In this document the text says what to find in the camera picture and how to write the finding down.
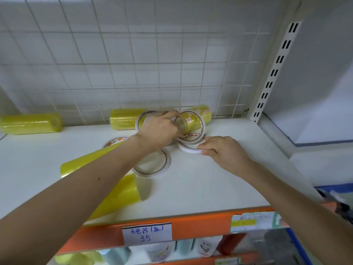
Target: yellow highlighted strip on label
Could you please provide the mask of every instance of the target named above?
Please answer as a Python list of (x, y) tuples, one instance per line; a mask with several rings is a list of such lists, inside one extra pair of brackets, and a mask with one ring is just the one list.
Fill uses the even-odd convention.
[(256, 225), (256, 219), (242, 219), (232, 221), (231, 227), (240, 227), (240, 226), (252, 226)]

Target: wire grid back panel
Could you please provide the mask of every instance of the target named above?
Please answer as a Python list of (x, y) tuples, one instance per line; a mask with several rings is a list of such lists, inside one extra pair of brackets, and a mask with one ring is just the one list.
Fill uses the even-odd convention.
[(243, 114), (287, 0), (0, 0), (0, 86), (23, 113)]

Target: person's left arm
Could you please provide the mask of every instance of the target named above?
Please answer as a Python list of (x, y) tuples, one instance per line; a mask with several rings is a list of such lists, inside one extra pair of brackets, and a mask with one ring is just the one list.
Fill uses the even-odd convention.
[(90, 217), (123, 176), (146, 155), (181, 136), (171, 118), (152, 116), (102, 157), (46, 188), (0, 220), (0, 264), (46, 264)]

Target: hand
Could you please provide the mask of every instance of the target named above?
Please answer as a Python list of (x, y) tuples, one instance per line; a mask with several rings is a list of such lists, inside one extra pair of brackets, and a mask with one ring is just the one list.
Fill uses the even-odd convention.
[(173, 138), (183, 136), (177, 124), (171, 120), (176, 116), (180, 116), (176, 110), (164, 111), (152, 115), (144, 123), (136, 136), (142, 139), (144, 145), (148, 146), (149, 152), (161, 150), (168, 146)]
[(197, 148), (202, 155), (211, 156), (223, 169), (243, 177), (249, 167), (256, 163), (250, 159), (240, 144), (231, 137), (205, 137), (205, 142)]

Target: blue strip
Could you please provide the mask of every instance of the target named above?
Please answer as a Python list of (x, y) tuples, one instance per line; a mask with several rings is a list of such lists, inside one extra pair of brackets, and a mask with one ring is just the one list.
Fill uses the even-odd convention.
[(313, 265), (311, 260), (309, 259), (308, 255), (307, 255), (306, 251), (302, 247), (301, 243), (299, 242), (298, 238), (295, 236), (295, 234), (292, 231), (292, 229), (291, 228), (286, 228), (286, 231), (287, 231), (289, 237), (291, 238), (293, 244), (297, 248), (297, 250), (298, 250), (300, 256), (302, 257), (303, 261), (305, 262), (305, 264), (306, 265)]
[(308, 147), (308, 146), (320, 146), (320, 145), (330, 145), (330, 144), (341, 144), (341, 143), (351, 143), (353, 142), (353, 139), (349, 140), (337, 140), (337, 141), (323, 141), (323, 142), (310, 142), (310, 143), (294, 143), (293, 140), (290, 139), (272, 120), (271, 118), (264, 112), (262, 112), (263, 115), (266, 116), (267, 119), (270, 120), (271, 123), (273, 123), (279, 130), (280, 132), (286, 136), (292, 142), (292, 144), (295, 147)]
[(347, 184), (338, 184), (338, 185), (327, 185), (327, 186), (318, 186), (315, 187), (316, 189), (320, 189), (326, 192), (336, 191), (338, 193), (349, 193), (353, 192), (353, 183)]

